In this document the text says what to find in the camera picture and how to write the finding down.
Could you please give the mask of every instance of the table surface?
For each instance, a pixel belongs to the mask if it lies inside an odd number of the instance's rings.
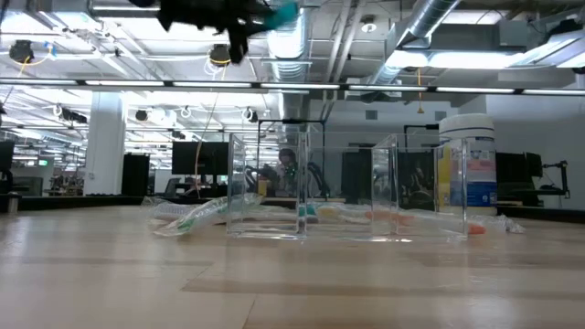
[[[583,328],[585,226],[465,242],[154,236],[139,207],[0,218],[1,328]]]

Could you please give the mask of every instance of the white column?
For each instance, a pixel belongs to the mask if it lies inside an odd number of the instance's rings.
[[[459,108],[459,114],[487,113],[487,95],[479,95]]]
[[[575,82],[577,89],[585,89],[585,74],[575,74]]]
[[[126,115],[120,92],[93,92],[83,188],[86,195],[122,191]]]

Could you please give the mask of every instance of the green object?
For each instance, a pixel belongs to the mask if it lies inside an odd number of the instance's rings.
[[[292,22],[299,15],[299,6],[292,2],[280,7],[274,15],[265,19],[264,25],[269,29],[277,29],[284,24]]]
[[[317,212],[313,205],[308,205],[307,207],[299,207],[299,216],[317,216]]]

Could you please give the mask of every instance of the black monitor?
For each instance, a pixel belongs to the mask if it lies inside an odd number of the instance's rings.
[[[528,167],[528,174],[533,177],[542,177],[542,160],[540,155],[526,153],[526,165]]]
[[[199,142],[173,142],[173,175],[194,175]],[[229,143],[203,142],[197,161],[198,175],[227,175]]]
[[[507,154],[497,152],[495,154],[495,171],[497,183],[529,183],[532,178],[527,171],[527,159],[523,154]]]
[[[0,142],[0,169],[12,167],[12,157],[15,154],[15,143],[12,141]]]

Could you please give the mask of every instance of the clear plastic container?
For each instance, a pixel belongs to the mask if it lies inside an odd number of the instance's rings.
[[[232,134],[230,143],[231,235],[356,240],[468,235],[465,140],[265,133],[260,140],[257,134]],[[263,205],[290,212],[258,216],[241,203],[244,193],[261,194]]]

